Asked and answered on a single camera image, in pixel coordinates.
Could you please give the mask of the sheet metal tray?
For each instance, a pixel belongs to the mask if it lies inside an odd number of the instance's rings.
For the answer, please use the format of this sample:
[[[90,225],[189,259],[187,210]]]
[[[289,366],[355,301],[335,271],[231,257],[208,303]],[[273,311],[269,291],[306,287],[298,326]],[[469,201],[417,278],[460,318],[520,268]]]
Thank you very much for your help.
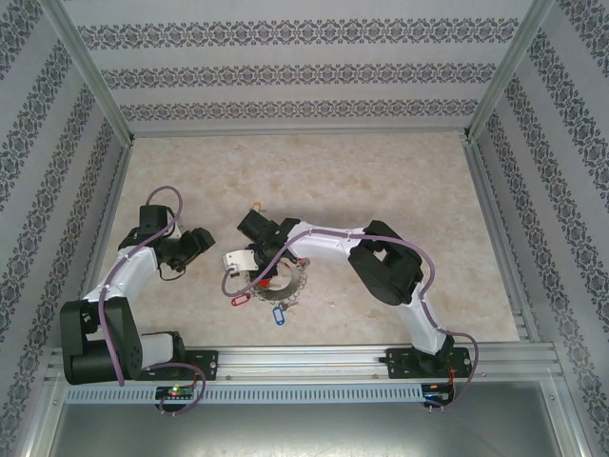
[[[599,457],[561,381],[480,383],[429,410],[358,403],[202,404],[175,418],[114,387],[44,387],[10,457]]]

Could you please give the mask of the aluminium side rail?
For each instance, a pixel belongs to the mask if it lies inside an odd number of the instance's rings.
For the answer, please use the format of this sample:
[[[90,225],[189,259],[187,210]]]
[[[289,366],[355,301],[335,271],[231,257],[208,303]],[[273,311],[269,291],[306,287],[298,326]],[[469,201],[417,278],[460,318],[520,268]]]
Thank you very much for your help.
[[[57,347],[61,346],[60,310],[66,302],[80,299],[97,284],[99,264],[103,260],[113,199],[118,193],[121,172],[128,147],[113,140],[106,154],[104,167],[100,172],[88,210],[84,216],[67,226],[68,239],[60,245],[65,258],[66,277],[62,296],[58,300],[56,313]]]
[[[465,135],[461,136],[461,142],[519,336],[523,341],[530,343],[541,342],[542,338],[538,332],[525,288],[519,275],[507,232],[503,226],[500,209],[483,166],[480,151],[477,145],[472,143]]]

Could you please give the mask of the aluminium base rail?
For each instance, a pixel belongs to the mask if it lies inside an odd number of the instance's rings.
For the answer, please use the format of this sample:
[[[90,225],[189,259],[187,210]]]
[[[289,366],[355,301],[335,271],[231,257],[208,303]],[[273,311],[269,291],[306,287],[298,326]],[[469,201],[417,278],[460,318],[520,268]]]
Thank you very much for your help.
[[[478,382],[544,381],[564,372],[552,343],[466,343]],[[389,383],[379,359],[388,346],[216,347],[216,384]]]

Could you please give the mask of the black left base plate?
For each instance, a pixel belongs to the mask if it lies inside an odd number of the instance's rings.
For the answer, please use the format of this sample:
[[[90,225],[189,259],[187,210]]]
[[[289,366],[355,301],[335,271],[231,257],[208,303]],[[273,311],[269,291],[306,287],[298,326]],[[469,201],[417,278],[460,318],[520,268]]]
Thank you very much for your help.
[[[214,381],[219,366],[219,353],[216,350],[187,349],[183,354],[164,362],[162,368],[145,368],[134,378],[135,381],[192,382],[201,377],[193,368],[203,372],[208,381]]]

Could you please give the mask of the left circuit board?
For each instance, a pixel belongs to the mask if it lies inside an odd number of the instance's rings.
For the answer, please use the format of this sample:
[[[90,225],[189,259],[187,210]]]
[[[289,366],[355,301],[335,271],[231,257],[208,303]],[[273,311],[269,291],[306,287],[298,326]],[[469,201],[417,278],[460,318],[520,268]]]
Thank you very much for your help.
[[[156,401],[189,401],[194,398],[194,389],[187,386],[157,387],[155,391]]]

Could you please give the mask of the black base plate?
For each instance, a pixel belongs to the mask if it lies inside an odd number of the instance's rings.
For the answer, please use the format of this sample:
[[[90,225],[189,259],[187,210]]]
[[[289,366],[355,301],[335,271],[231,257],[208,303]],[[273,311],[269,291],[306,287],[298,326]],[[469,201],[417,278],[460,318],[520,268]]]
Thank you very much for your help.
[[[379,361],[387,366],[390,379],[448,378],[450,369],[457,378],[467,378],[473,367],[467,348],[452,348],[441,355],[414,348],[389,348]]]
[[[135,381],[192,382],[201,377],[193,368],[203,372],[208,381],[214,381],[219,366],[219,353],[216,350],[187,349],[183,354],[164,362],[162,368],[145,368],[134,378]]]

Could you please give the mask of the large metal keyring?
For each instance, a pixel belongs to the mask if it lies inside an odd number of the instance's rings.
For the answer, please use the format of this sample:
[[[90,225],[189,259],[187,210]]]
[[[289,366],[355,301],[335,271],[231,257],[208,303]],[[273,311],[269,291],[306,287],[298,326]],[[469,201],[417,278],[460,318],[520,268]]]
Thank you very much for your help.
[[[283,308],[296,305],[307,282],[306,270],[309,265],[310,261],[306,258],[298,259],[295,264],[284,259],[276,265],[277,272],[274,275],[261,280],[251,291],[261,301]]]

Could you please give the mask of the aluminium back rail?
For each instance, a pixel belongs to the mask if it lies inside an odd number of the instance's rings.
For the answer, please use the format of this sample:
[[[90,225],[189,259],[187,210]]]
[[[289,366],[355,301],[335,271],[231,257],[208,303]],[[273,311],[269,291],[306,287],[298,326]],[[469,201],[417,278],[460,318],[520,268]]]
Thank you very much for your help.
[[[410,127],[410,128],[279,128],[279,129],[191,129],[191,130],[151,130],[132,134],[134,139],[189,138],[189,137],[231,137],[231,136],[273,136],[273,135],[341,135],[341,134],[410,134],[448,133],[466,134],[466,128],[455,127]]]

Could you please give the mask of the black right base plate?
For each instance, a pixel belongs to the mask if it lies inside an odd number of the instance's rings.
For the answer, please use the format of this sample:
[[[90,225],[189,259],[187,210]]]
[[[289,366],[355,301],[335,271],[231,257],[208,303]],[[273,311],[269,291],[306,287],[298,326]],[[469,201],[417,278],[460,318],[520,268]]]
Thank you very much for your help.
[[[387,366],[390,379],[448,378],[450,369],[457,378],[467,378],[473,367],[467,348],[452,348],[441,355],[414,348],[389,348],[379,361]]]

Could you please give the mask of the aluminium frame post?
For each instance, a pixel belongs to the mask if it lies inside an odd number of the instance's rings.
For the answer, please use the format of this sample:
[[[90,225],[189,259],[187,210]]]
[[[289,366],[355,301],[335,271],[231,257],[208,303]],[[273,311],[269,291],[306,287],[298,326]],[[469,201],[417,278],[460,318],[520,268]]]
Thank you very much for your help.
[[[113,131],[123,146],[131,146],[133,133],[112,96],[102,72],[94,62],[80,32],[72,22],[62,0],[37,0],[53,29],[68,51],[72,62],[91,90]]]
[[[482,96],[469,125],[461,136],[464,144],[472,143],[480,136],[488,118],[499,103],[504,89],[518,69],[526,50],[538,33],[554,3],[555,0],[532,0],[512,42],[491,78],[490,84]]]

